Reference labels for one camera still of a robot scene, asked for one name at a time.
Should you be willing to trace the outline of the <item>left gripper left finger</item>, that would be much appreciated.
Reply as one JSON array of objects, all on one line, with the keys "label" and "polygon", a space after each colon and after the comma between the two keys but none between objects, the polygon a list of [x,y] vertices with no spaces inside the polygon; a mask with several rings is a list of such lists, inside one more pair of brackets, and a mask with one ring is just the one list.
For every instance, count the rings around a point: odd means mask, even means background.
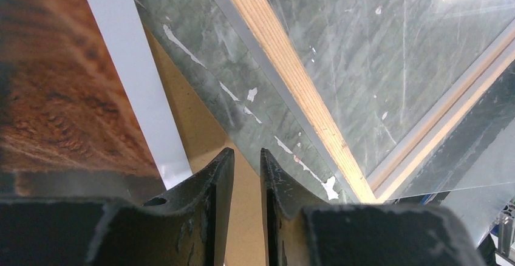
[{"label": "left gripper left finger", "polygon": [[1,199],[2,265],[223,265],[234,180],[225,148],[135,205],[120,197]]}]

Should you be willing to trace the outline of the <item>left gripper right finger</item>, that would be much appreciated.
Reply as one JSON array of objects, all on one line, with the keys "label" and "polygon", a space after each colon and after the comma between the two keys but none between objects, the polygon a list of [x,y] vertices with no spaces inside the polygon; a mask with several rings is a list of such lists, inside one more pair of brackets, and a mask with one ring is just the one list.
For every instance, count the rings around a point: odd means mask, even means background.
[{"label": "left gripper right finger", "polygon": [[268,265],[483,265],[461,221],[442,206],[325,202],[260,153]]}]

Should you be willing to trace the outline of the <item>white wooden picture frame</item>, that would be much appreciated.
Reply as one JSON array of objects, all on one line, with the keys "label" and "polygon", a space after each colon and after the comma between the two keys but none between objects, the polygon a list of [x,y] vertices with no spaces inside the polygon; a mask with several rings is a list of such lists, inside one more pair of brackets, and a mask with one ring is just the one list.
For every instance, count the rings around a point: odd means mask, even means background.
[{"label": "white wooden picture frame", "polygon": [[214,0],[360,202],[462,182],[446,149],[514,61],[514,0]]}]

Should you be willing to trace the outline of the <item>brown backing board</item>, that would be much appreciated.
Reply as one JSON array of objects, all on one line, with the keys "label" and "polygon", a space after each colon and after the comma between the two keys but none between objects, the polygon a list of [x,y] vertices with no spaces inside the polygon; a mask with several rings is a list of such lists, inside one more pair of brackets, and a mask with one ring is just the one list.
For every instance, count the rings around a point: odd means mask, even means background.
[{"label": "brown backing board", "polygon": [[202,169],[223,148],[234,149],[226,265],[265,265],[267,256],[259,176],[149,29],[144,31],[192,171]]}]

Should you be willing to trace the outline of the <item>glossy photo print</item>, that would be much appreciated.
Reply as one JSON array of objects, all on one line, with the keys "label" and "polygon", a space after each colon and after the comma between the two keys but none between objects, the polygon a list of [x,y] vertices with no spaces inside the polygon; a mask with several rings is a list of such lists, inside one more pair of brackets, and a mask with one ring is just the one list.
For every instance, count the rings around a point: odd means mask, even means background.
[{"label": "glossy photo print", "polygon": [[191,168],[132,0],[1,0],[1,196],[134,203]]}]

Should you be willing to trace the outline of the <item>clear acrylic sheet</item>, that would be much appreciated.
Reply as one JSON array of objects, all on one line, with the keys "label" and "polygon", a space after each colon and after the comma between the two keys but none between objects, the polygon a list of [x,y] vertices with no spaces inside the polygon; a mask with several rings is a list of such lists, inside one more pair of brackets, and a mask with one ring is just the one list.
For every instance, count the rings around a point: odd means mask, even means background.
[{"label": "clear acrylic sheet", "polygon": [[[220,122],[232,141],[258,167],[269,149],[283,168],[320,198],[357,203],[321,158],[294,113],[252,57],[214,0],[134,0],[152,35]],[[446,149],[462,182],[506,172],[514,176],[514,61],[471,117],[457,127]],[[436,203],[452,209],[480,241],[514,197],[514,182],[447,190],[385,202]]]}]

